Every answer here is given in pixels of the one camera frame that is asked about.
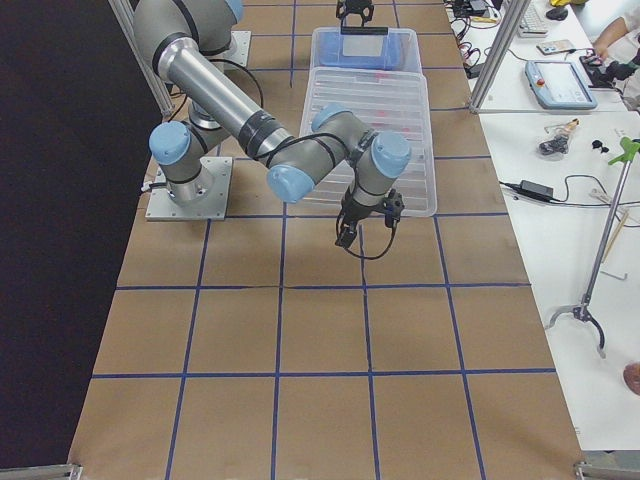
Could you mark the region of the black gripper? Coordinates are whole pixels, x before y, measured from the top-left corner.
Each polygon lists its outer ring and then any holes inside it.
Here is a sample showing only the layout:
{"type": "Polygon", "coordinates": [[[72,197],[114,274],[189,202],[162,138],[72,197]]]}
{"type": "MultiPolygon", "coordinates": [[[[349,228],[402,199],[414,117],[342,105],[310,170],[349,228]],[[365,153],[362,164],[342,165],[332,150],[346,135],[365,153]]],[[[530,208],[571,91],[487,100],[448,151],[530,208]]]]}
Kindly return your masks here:
{"type": "Polygon", "coordinates": [[[372,20],[374,4],[372,0],[338,0],[336,2],[336,18],[343,22],[349,15],[358,15],[362,23],[372,20]]]}
{"type": "Polygon", "coordinates": [[[376,197],[368,204],[362,204],[354,195],[346,192],[341,200],[340,217],[336,221],[336,240],[334,244],[349,249],[358,235],[358,222],[366,219],[373,211],[377,211],[382,198],[376,197]]]}

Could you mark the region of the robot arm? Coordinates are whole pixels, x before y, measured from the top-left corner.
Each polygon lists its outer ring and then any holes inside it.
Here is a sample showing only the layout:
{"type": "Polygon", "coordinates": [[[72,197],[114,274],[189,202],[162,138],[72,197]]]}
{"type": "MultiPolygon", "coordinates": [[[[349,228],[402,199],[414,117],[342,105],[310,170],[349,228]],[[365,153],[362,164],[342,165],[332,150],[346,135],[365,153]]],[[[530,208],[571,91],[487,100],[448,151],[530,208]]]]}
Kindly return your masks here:
{"type": "Polygon", "coordinates": [[[166,121],[149,138],[174,199],[200,197],[210,178],[201,156],[232,136],[265,166],[269,188],[285,203],[298,202],[341,162],[349,164],[354,179],[337,215],[337,246],[348,249],[359,222],[373,212],[395,231],[404,203],[393,184],[409,163],[409,142],[338,104],[315,116],[311,134],[291,135],[210,60],[230,47],[242,17],[240,1],[141,1],[135,8],[134,38],[144,62],[191,101],[186,121],[166,121]]]}

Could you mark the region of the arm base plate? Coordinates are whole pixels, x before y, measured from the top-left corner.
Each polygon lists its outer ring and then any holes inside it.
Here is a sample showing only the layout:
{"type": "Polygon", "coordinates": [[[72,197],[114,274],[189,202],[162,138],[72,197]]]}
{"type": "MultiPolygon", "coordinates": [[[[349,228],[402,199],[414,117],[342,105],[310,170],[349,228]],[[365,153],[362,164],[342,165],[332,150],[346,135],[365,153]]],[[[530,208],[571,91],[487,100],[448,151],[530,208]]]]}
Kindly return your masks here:
{"type": "Polygon", "coordinates": [[[226,50],[202,51],[202,54],[221,71],[247,67],[251,36],[250,31],[232,31],[231,41],[226,50]]]}
{"type": "Polygon", "coordinates": [[[161,168],[157,169],[155,183],[150,189],[146,209],[148,221],[223,221],[226,217],[232,179],[231,157],[200,159],[197,177],[186,183],[170,182],[161,168]]]}

